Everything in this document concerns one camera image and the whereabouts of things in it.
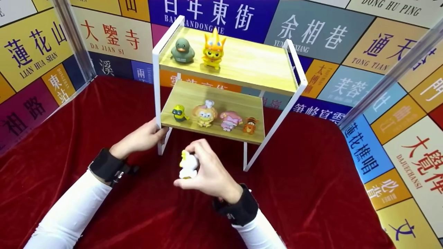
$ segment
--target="wooden shelf board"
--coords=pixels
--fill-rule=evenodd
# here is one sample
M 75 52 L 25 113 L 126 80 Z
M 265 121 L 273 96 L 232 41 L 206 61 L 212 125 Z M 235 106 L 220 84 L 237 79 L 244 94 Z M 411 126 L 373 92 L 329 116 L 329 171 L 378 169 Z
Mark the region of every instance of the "wooden shelf board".
M 160 68 L 289 96 L 297 90 L 285 49 L 227 37 L 220 70 L 215 70 L 203 64 L 204 34 L 204 31 L 179 27 L 160 53 Z M 191 64 L 180 64 L 171 58 L 171 48 L 180 37 L 186 38 L 195 51 Z
M 217 117 L 212 122 L 212 126 L 208 128 L 200 127 L 197 124 L 198 118 L 192 115 L 192 110 L 195 106 L 204 105 L 206 99 L 214 101 L 214 107 L 218 111 L 219 115 L 224 111 L 232 110 L 237 112 L 238 115 L 242 117 L 243 124 L 237 126 L 234 130 L 227 132 L 224 131 L 220 126 L 222 121 L 219 117 Z M 174 115 L 172 114 L 172 110 L 175 105 L 183 105 L 185 107 L 185 114 L 189 116 L 190 119 L 183 122 L 175 121 Z M 243 133 L 243 126 L 248 117 L 254 117 L 259 120 L 259 122 L 256 124 L 256 130 L 252 135 Z M 162 110 L 160 118 L 163 126 L 223 137 L 251 144 L 261 144 L 265 137 L 263 124 L 263 104 L 260 97 L 198 85 L 190 82 L 177 81 L 175 83 Z

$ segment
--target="hand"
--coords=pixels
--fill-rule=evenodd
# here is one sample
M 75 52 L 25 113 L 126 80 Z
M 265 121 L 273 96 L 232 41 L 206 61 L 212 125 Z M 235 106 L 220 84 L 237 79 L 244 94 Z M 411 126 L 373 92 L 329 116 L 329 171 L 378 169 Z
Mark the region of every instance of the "hand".
M 206 139 L 192 142 L 185 150 L 195 152 L 200 161 L 200 169 L 194 178 L 175 180 L 175 186 L 182 189 L 196 189 L 207 195 L 220 197 L 229 204 L 235 204 L 240 200 L 243 188 L 223 167 Z
M 154 147 L 164 139 L 168 130 L 168 127 L 158 130 L 154 118 L 113 145 L 109 152 L 118 159 L 125 159 L 133 152 L 145 151 Z

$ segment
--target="yellow pikachu figure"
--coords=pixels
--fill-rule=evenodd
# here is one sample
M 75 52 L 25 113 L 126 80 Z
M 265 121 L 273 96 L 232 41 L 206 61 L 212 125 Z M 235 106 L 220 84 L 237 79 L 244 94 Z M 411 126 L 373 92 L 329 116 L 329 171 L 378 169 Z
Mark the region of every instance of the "yellow pikachu figure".
M 215 70 L 220 69 L 220 62 L 222 62 L 223 46 L 225 45 L 226 37 L 220 41 L 217 28 L 212 31 L 212 37 L 205 34 L 205 48 L 203 49 L 203 62 L 206 66 L 211 66 Z
M 192 155 L 189 152 L 183 150 L 182 161 L 179 164 L 182 170 L 180 170 L 179 177 L 181 179 L 189 179 L 196 177 L 197 176 L 196 169 L 198 167 L 198 164 L 199 161 L 196 155 Z

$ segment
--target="wristband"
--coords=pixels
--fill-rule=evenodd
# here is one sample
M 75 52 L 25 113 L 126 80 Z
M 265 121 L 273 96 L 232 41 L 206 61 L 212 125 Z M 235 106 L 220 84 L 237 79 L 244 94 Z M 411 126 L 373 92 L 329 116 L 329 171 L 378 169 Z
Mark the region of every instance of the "wristband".
M 237 203 L 229 205 L 227 202 L 215 198 L 212 204 L 217 213 L 228 217 L 231 224 L 244 226 L 257 216 L 258 203 L 246 185 L 240 184 L 240 186 L 243 188 L 243 193 Z

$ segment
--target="gray sign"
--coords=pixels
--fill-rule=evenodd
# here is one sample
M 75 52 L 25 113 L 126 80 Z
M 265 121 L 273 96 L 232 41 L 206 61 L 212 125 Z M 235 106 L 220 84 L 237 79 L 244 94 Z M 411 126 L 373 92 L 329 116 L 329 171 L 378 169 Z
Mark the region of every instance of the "gray sign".
M 373 16 L 302 0 L 280 1 L 265 44 L 291 39 L 297 53 L 341 63 Z

